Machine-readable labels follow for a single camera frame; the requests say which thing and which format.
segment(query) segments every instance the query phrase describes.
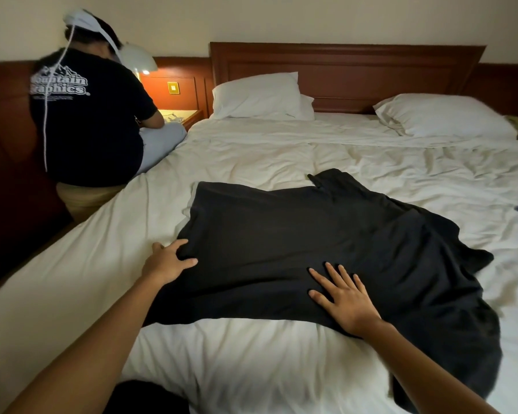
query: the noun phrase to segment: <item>stool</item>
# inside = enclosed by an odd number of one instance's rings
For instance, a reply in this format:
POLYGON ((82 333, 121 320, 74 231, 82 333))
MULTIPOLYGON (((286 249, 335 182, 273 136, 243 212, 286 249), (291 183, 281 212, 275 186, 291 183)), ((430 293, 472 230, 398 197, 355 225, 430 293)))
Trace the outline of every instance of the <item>stool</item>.
POLYGON ((65 183, 56 184, 56 192, 73 220, 85 222, 100 207, 110 201, 126 184, 112 187, 81 187, 65 183))

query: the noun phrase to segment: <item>light switch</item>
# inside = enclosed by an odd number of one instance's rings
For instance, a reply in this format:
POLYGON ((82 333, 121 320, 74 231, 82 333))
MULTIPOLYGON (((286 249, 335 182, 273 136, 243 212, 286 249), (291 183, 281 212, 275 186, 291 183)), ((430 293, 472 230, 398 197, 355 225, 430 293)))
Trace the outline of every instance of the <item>light switch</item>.
POLYGON ((169 86, 169 94, 180 94, 180 88, 177 82, 168 81, 167 85, 169 86))

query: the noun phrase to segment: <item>white lampshade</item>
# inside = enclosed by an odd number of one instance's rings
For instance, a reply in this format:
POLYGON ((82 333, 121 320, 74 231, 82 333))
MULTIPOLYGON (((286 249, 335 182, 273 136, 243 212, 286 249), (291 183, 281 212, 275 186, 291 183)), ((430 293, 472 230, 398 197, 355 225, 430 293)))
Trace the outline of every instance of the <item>white lampshade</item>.
POLYGON ((132 72, 149 74, 157 71, 157 64, 144 48, 130 43, 125 44, 119 52, 121 63, 132 72))

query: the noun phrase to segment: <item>white bed sheet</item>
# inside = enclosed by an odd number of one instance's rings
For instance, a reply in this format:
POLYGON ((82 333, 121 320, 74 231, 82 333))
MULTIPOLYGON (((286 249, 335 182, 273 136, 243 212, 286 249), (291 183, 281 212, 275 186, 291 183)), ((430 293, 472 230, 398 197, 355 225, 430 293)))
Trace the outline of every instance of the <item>white bed sheet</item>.
MULTIPOLYGON (((374 117, 202 121, 87 222, 0 289, 0 412, 138 277, 153 241, 176 237, 194 182, 264 190, 336 167, 367 188, 454 220, 490 250, 478 276, 499 313, 504 358, 489 401, 518 413, 518 141, 399 137, 374 117)), ((201 413, 398 413, 388 373, 358 340, 307 322, 200 320, 142 329, 123 371, 201 413)))

